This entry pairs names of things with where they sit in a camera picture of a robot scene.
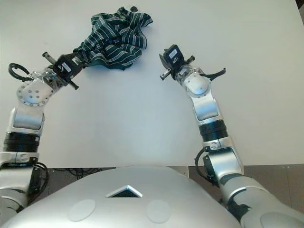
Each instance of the dark floor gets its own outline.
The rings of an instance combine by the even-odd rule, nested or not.
[[[76,176],[67,171],[49,169],[49,172],[49,185],[38,200],[77,180]],[[304,213],[304,164],[245,166],[245,175],[256,179],[284,204]],[[189,167],[189,177],[200,184],[215,200],[220,200],[219,189],[201,178],[193,166]]]

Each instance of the green striped fabric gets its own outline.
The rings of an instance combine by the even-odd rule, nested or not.
[[[121,7],[114,14],[99,13],[91,18],[92,33],[74,50],[86,66],[104,65],[124,70],[147,48],[147,38],[140,27],[152,23],[145,13],[133,13]]]

